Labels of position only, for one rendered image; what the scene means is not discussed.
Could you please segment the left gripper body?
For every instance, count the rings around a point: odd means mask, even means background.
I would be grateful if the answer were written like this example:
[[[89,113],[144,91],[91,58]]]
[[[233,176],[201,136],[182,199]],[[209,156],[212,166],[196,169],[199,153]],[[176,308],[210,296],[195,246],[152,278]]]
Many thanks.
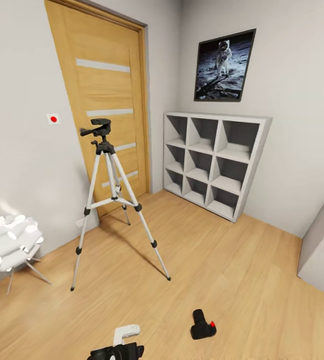
[[[121,354],[121,360],[137,360],[137,343],[120,344],[114,347]]]

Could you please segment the camera tripod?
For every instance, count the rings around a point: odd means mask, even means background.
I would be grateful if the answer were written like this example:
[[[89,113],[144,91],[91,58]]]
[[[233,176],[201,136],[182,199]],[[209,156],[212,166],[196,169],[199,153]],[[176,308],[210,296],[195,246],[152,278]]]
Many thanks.
[[[126,217],[128,220],[128,225],[130,225],[130,222],[129,222],[129,218],[128,218],[128,215],[126,212],[126,210],[127,210],[126,204],[135,208],[135,211],[138,212],[138,214],[142,220],[142,223],[146,229],[146,232],[149,236],[149,239],[151,240],[151,245],[155,249],[155,252],[157,253],[157,256],[161,262],[161,265],[164,268],[164,271],[167,275],[167,279],[168,279],[168,281],[171,281],[171,278],[168,275],[165,265],[164,265],[160,255],[159,255],[159,252],[157,250],[157,241],[153,240],[151,233],[149,232],[148,226],[147,226],[147,224],[144,220],[144,217],[141,213],[142,205],[140,203],[137,203],[136,197],[133,194],[130,184],[126,178],[126,175],[125,175],[123,168],[120,164],[120,161],[117,157],[114,145],[110,144],[110,142],[107,141],[106,135],[109,135],[111,132],[111,123],[112,123],[111,120],[105,119],[105,118],[97,118],[97,119],[91,119],[90,121],[91,121],[92,125],[101,125],[101,127],[81,132],[80,135],[83,137],[83,136],[93,133],[94,137],[98,137],[100,135],[102,137],[103,141],[99,144],[98,144],[98,141],[96,141],[96,140],[91,142],[91,144],[93,144],[93,145],[96,144],[96,147],[97,147],[96,157],[95,157],[95,163],[94,163],[94,168],[93,168],[93,173],[92,173],[92,179],[90,181],[90,190],[89,190],[89,195],[88,195],[88,200],[87,200],[87,206],[85,207],[85,210],[84,210],[85,218],[84,218],[84,224],[83,224],[83,229],[82,229],[82,234],[81,234],[80,245],[78,248],[76,248],[76,253],[78,255],[78,259],[77,259],[75,275],[74,275],[74,280],[73,280],[73,285],[71,287],[71,291],[74,290],[80,255],[82,253],[82,244],[83,244],[84,234],[85,234],[85,230],[86,230],[86,226],[87,226],[88,215],[91,214],[91,209],[97,208],[98,206],[102,206],[102,205],[110,203],[110,202],[114,202],[114,203],[120,202],[123,204],[122,207],[125,210]],[[109,199],[103,200],[101,202],[96,202],[94,204],[91,204],[92,196],[93,196],[93,192],[94,192],[95,181],[96,181],[97,170],[98,170],[100,156],[101,156],[102,151],[104,152],[105,159],[106,159],[106,165],[107,165],[107,170],[108,170],[108,176],[109,176],[109,181],[110,181],[110,186],[111,186],[112,197]],[[118,179],[115,164],[119,170],[121,178],[128,190],[128,193],[129,193],[132,201],[126,200],[122,196],[122,191],[121,191],[122,188],[121,188],[121,185],[120,185],[120,182]]]

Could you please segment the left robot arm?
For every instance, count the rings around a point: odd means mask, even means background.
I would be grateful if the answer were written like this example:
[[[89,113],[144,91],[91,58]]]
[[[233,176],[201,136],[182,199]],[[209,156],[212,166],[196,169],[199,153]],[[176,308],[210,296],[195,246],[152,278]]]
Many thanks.
[[[140,327],[130,324],[118,327],[115,330],[113,345],[115,347],[102,347],[91,351],[87,360],[139,360],[144,352],[144,346],[137,343],[125,344],[123,339],[140,334]]]

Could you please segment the digital camera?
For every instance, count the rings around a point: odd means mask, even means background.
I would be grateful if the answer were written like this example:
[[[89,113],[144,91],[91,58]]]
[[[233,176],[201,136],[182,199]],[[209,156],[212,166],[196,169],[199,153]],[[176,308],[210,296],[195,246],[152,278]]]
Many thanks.
[[[203,339],[212,337],[216,334],[216,326],[214,321],[209,325],[204,318],[202,309],[197,309],[193,312],[195,318],[195,325],[191,328],[191,335],[193,339]]]

